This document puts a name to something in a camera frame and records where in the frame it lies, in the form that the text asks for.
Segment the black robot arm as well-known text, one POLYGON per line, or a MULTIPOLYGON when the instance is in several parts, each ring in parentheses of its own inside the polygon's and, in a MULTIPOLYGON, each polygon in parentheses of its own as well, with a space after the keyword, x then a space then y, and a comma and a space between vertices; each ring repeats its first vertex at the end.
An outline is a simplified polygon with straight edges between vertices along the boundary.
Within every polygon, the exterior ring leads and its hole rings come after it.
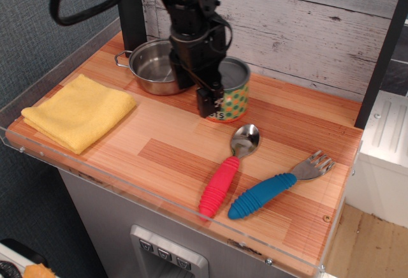
POLYGON ((224 86, 219 65, 226 57, 232 28, 217 12, 219 0, 162 0, 170 16, 170 65, 180 89, 196 86, 199 114, 220 110, 224 86))

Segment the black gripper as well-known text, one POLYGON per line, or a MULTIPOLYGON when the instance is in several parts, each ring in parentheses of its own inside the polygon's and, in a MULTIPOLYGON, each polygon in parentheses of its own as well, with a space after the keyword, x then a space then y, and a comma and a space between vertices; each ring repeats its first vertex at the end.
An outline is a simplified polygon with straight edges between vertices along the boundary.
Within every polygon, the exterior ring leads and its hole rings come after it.
POLYGON ((226 39, 228 23, 210 22, 197 34, 182 34, 170 28, 170 66, 179 89, 199 85, 196 90, 200 117, 218 112, 224 102, 219 65, 231 40, 226 39))

